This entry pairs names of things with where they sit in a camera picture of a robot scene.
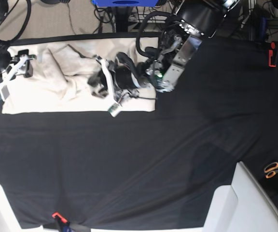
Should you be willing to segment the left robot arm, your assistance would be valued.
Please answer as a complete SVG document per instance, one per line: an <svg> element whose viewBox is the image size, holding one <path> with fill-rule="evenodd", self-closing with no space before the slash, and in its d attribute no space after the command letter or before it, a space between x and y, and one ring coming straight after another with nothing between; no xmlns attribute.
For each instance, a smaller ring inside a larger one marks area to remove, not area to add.
<svg viewBox="0 0 278 232"><path fill-rule="evenodd" d="M101 65L101 70L88 80L92 96L107 100L108 112L116 116L131 100L155 101L158 92L173 91L202 41L215 34L237 4L237 0L184 0L176 13L149 13L135 40L136 51L146 61L135 64L124 52L117 53L115 60L95 55L93 58ZM166 26L157 47L142 50L141 36L149 19L155 16L165 17Z"/></svg>

